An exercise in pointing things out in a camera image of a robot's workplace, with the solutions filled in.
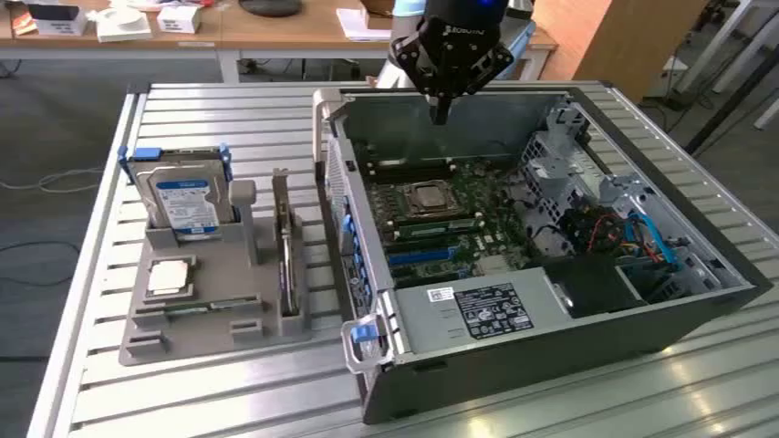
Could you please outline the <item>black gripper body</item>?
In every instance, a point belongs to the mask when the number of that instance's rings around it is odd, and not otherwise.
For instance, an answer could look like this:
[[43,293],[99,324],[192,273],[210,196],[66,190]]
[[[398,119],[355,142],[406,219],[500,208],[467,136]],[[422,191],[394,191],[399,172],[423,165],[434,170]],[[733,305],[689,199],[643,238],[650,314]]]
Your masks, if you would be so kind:
[[454,46],[471,44],[478,47],[492,47],[500,42],[500,23],[507,6],[506,1],[482,0],[428,1],[426,3],[419,30],[434,67],[436,91],[438,67],[444,50]]

